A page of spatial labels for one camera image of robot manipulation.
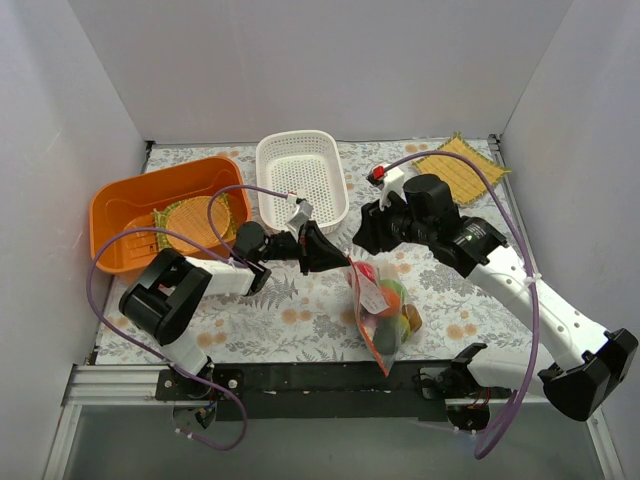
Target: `woven mat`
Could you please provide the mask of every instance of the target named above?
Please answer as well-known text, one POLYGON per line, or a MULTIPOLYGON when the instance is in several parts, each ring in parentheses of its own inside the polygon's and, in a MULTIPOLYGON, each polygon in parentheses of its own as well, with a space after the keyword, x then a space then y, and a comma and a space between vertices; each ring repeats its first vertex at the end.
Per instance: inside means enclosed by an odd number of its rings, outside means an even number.
MULTIPOLYGON (((459 133, 447 140, 436 150, 458 153, 475 163, 495 186, 510 170, 496 165, 471 147, 459 133)), ((469 205, 487 193, 484 183, 473 170, 464 163, 451 157, 431 155, 414 162, 422 173, 433 173, 449 184, 451 195, 456 203, 469 205)))
MULTIPOLYGON (((217 245, 219 241, 211 230, 206 216, 206 206, 209 203, 209 199, 210 197, 187 198, 172 203, 162 211, 154 210, 152 213, 156 227, 181 233, 207 248, 217 245), (195 212, 197 215, 189 216, 189 212, 192 214, 195 212)), ((223 239, 227 240, 235 235, 236 226, 233 221, 233 215, 231 215, 226 193, 222 194, 214 202, 213 221, 223 239)), ((158 233, 156 237, 158 240, 158 250, 175 248, 183 255, 191 255, 197 251, 197 249, 188 243, 169 238, 164 233, 158 233)))

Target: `orange basket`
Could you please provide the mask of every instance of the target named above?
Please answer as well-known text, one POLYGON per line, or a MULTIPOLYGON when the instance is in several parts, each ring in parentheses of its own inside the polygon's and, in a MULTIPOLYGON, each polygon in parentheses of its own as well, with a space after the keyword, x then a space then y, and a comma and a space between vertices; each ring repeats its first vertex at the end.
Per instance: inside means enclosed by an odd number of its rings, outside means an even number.
MULTIPOLYGON (((241 183, 240 170, 224 157, 204 158, 111 183, 91 201, 91 258, 114 235, 131 228, 153 227, 153 210, 164 210, 168 205, 186 198, 211 196, 221 188, 241 183)), ((227 202, 236 227, 251 219, 251 207, 245 190, 231 190, 227 193, 227 202)), ((235 234, 225 236, 225 240, 233 244, 235 234)), ((225 257, 229 255, 220 244, 211 249, 225 257)), ((131 282, 157 253, 155 233, 135 233, 109 247, 100 258, 98 268, 131 282)), ((194 256, 207 258, 202 252, 194 256)))

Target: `orange ball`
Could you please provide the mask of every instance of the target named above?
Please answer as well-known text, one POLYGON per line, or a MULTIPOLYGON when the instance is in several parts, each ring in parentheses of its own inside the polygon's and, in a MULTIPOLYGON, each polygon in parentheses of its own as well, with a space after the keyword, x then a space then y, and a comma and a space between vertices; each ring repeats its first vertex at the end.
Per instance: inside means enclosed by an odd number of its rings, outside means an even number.
POLYGON ((400 311, 400 308, 402 307, 402 298, 397 294, 395 290, 389 287, 381 286, 380 293, 389 306, 378 315, 380 315, 381 317, 393 317, 400 311))

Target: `white plastic basket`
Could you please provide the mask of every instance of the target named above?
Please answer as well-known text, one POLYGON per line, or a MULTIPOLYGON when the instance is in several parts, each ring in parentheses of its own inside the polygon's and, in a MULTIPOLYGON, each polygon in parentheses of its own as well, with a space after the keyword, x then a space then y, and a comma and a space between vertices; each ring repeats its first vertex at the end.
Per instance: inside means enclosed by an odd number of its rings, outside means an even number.
MULTIPOLYGON (((338 146, 319 130, 297 130, 270 135, 256 150, 256 183, 276 192, 294 192, 313 205, 312 219, 322 233, 338 228, 349 212, 338 146)), ((260 217, 272 230, 282 230, 293 205, 258 194, 260 217)))

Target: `plastic bag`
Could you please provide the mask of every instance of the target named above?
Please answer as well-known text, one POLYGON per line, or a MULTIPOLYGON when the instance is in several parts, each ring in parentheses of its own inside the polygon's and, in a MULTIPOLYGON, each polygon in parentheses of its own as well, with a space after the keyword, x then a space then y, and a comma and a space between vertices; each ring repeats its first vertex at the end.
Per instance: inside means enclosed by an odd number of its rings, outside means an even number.
POLYGON ((384 375, 389 376, 400 346, 422 327, 420 313, 390 263, 354 262, 347 280, 353 291, 358 330, 384 375))

